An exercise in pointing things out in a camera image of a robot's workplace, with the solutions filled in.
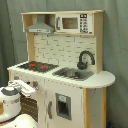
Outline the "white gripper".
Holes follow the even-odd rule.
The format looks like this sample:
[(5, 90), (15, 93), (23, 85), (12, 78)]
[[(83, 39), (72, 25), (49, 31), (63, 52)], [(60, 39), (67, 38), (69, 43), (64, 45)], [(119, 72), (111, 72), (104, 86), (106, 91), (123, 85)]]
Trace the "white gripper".
[(22, 80), (13, 80), (8, 82), (9, 87), (17, 89), (25, 97), (31, 97), (36, 90)]

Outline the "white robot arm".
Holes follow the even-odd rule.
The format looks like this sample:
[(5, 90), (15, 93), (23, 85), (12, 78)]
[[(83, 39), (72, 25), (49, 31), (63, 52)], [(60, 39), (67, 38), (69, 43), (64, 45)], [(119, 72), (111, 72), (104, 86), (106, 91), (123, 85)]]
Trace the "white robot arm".
[(0, 128), (38, 128), (37, 122), (30, 115), (21, 113), (20, 96), (31, 97), (35, 92), (22, 80), (9, 81), (6, 87), (0, 88), (0, 103), (3, 104)]

